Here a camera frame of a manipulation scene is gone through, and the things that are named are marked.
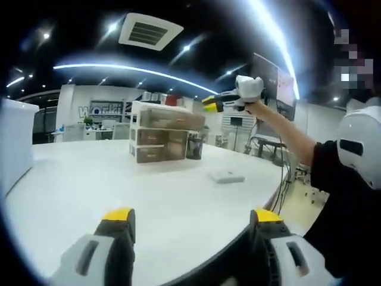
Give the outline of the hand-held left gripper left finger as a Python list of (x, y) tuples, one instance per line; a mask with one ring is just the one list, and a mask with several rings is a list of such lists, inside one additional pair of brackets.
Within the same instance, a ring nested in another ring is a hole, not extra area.
[(93, 234), (83, 235), (63, 253), (50, 284), (131, 285), (135, 242), (135, 210), (112, 210)]

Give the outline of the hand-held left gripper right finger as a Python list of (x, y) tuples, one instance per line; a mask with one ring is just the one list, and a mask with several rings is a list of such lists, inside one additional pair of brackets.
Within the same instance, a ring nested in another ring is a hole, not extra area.
[(249, 276), (254, 285), (330, 285), (325, 259), (307, 240), (291, 233), (275, 213), (251, 210)]

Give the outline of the person's right hand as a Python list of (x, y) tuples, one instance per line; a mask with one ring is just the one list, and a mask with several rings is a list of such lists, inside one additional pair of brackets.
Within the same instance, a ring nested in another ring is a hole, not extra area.
[(267, 107), (260, 101), (245, 103), (245, 111), (251, 115), (260, 116), (267, 110)]

